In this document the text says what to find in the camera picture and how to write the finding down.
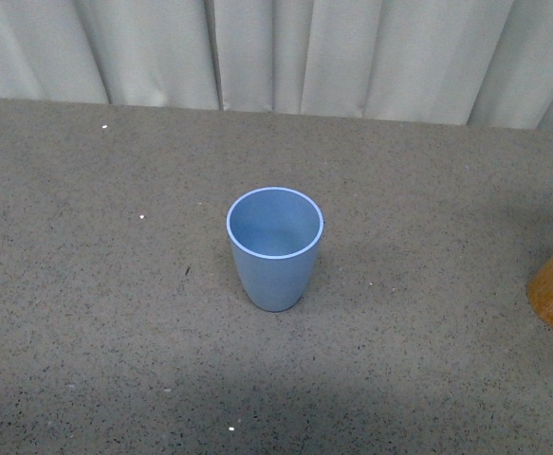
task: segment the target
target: white curtain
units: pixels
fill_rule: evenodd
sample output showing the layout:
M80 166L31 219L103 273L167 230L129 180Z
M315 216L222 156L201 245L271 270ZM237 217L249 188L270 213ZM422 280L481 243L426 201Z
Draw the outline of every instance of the white curtain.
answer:
M0 98L553 130L553 0L0 0Z

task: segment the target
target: blue cup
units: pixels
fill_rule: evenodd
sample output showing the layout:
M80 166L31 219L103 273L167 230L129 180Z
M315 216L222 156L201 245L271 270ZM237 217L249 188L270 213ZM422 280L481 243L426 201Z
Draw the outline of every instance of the blue cup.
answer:
M226 221L240 281L266 311L284 311L307 287L323 234L323 214L305 194L260 188L241 196Z

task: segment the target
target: cup rim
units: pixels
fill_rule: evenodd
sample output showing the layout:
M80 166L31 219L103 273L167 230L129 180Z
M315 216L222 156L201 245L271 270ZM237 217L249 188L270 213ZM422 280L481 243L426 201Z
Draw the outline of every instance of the cup rim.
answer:
M261 192L261 191L287 191L287 192L292 192L292 193L294 193L298 196L301 196L303 199L305 199L307 202L309 202L312 205L312 207L314 208L314 210L318 214L319 227L318 227L318 232L316 233L316 236L314 237L314 239L307 246L305 246L304 248L302 248L298 251L295 251L295 252L289 253L289 254L285 254L285 255L282 255L282 256L270 256L268 254L261 254L261 253L258 253L256 251L253 251L252 249L248 249L246 246L244 246L240 242L238 242L238 240L236 239L234 234L231 232L231 227L230 227L231 213L234 211L236 206L243 199L246 199L247 197L251 196L252 194L255 194L256 192ZM323 213L319 209L318 205L312 199L310 199L308 196L303 194L302 192L292 190L291 188L285 188L285 187L263 187L263 188L258 188L258 189L253 190L253 191L246 192L245 194L240 196L238 199L236 199L236 201L231 205L230 210L228 210L228 216L226 218L226 228L228 229L228 235L230 236L230 240L232 240L236 246L238 246L240 249L242 249L246 253L250 254L251 256L254 256L256 258L271 259L271 260L289 259L289 258L294 258L295 256L300 256L300 255L304 254L308 249L312 248L316 243L318 243L318 241L321 239L321 236L323 235L324 218L323 218Z

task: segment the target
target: floor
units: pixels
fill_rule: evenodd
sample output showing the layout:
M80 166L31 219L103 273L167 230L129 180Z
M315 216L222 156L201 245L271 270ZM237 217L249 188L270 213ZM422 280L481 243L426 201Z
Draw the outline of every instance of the floor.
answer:
M325 229L246 296L264 186ZM553 133L0 100L0 454L553 454Z

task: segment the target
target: cup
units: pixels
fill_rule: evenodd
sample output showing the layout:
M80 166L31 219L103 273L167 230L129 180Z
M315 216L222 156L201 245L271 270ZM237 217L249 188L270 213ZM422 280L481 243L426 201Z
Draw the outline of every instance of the cup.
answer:
M305 194L280 187L244 194L226 220L245 291L259 308L284 311L307 287L323 234L323 214Z

